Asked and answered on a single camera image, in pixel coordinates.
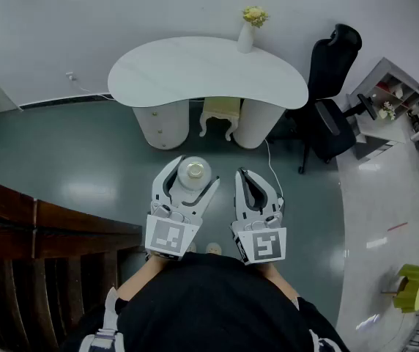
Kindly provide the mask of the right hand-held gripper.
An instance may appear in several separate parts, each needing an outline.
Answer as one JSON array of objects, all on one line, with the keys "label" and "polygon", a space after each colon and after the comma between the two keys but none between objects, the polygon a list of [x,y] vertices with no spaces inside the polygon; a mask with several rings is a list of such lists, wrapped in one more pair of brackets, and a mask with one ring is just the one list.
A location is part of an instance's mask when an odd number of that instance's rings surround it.
[{"label": "right hand-held gripper", "polygon": [[286,228],[281,225],[283,197],[257,173],[240,167],[234,176],[234,242],[245,265],[286,257]]}]

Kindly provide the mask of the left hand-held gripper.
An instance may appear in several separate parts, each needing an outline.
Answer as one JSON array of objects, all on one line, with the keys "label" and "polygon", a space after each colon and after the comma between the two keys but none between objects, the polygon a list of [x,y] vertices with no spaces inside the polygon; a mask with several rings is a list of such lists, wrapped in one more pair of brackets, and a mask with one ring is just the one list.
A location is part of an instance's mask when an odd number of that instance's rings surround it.
[{"label": "left hand-held gripper", "polygon": [[[152,183],[151,211],[147,216],[145,249],[151,255],[180,261],[203,223],[203,215],[220,185],[217,176],[198,190],[186,188],[177,179],[179,165],[186,158],[178,156],[164,166]],[[177,179],[180,203],[170,206],[170,190]]]}]

